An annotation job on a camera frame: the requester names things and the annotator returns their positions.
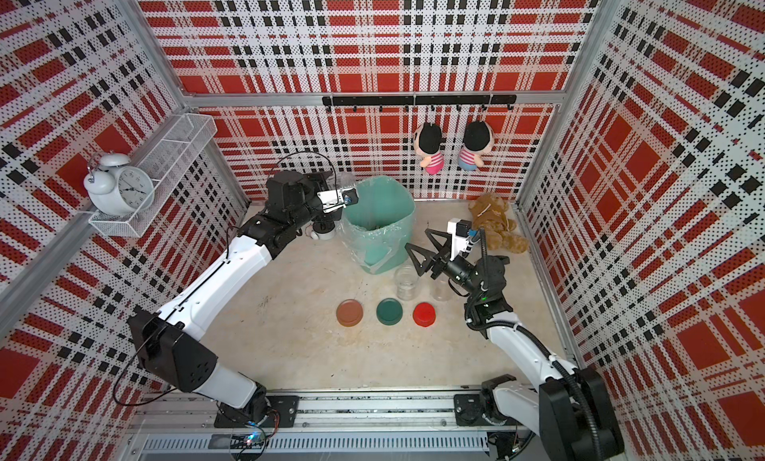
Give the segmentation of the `green lid peanut jar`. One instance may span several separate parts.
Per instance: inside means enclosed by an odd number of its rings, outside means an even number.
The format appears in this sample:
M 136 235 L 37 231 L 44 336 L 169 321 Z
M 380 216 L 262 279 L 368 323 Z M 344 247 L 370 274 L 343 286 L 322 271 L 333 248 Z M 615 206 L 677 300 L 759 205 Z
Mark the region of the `green lid peanut jar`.
M 396 283 L 396 296 L 402 301 L 412 301 L 418 294 L 418 282 L 420 277 L 416 269 L 411 265 L 401 265 L 394 273 Z

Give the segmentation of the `red jar lid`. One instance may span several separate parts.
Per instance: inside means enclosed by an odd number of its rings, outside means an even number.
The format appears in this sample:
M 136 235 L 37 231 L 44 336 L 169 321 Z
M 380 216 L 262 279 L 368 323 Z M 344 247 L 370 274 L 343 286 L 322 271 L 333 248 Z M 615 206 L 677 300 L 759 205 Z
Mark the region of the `red jar lid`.
M 412 319 L 420 327 L 427 328 L 432 326 L 436 321 L 435 307 L 426 302 L 417 304 L 412 312 Z

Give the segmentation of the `dark green jar lid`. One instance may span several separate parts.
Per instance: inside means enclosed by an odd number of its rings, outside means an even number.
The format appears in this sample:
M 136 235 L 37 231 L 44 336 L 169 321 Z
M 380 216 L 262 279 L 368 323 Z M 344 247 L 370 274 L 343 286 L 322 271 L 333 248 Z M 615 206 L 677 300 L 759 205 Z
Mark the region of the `dark green jar lid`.
M 397 325 L 404 316 L 402 304 L 393 298 L 380 301 L 376 308 L 378 321 L 385 326 Z

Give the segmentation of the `orange brown jar lid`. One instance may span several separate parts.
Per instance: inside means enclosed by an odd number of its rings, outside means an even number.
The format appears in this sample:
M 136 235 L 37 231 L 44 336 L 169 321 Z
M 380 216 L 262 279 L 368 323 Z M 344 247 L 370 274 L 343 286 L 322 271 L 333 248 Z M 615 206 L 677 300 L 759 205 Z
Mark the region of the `orange brown jar lid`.
M 362 304 L 353 299 L 342 301 L 336 309 L 336 319 L 343 327 L 354 327 L 362 321 L 364 308 Z

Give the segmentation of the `orange lid peanut jar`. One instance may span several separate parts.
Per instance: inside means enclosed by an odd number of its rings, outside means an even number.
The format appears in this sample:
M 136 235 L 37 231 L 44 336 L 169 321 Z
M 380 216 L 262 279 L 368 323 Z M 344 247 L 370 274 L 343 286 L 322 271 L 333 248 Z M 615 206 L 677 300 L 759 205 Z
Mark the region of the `orange lid peanut jar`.
M 353 172 L 340 171 L 335 177 L 335 186 L 340 191 L 350 190 L 357 185 L 357 178 Z

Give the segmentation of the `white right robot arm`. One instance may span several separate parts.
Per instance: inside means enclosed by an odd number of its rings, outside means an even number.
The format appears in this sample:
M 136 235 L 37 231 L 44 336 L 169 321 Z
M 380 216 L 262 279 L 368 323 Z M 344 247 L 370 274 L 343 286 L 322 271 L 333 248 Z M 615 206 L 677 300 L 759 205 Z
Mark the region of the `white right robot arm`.
M 432 249 L 406 244 L 419 276 L 446 277 L 464 299 L 464 323 L 499 347 L 528 380 L 511 375 L 482 383 L 481 409 L 491 422 L 512 419 L 537 436 L 552 460 L 609 460 L 625 440 L 603 377 L 556 355 L 509 305 L 504 291 L 510 260 L 488 252 L 487 236 L 465 220 L 447 231 L 426 230 Z

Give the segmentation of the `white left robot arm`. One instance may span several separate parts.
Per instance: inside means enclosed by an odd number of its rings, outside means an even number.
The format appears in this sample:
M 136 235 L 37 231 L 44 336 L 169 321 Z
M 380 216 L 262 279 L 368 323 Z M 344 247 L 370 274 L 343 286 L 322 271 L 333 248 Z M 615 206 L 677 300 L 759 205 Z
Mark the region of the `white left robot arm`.
M 278 172 L 266 188 L 264 207 L 236 229 L 228 248 L 201 276 L 159 310 L 139 310 L 127 321 L 139 367 L 181 392 L 212 399 L 236 425 L 269 417 L 267 390 L 225 367 L 202 338 L 244 284 L 304 228 L 329 237 L 343 209 L 359 201 L 354 183 L 342 183 L 330 171 Z

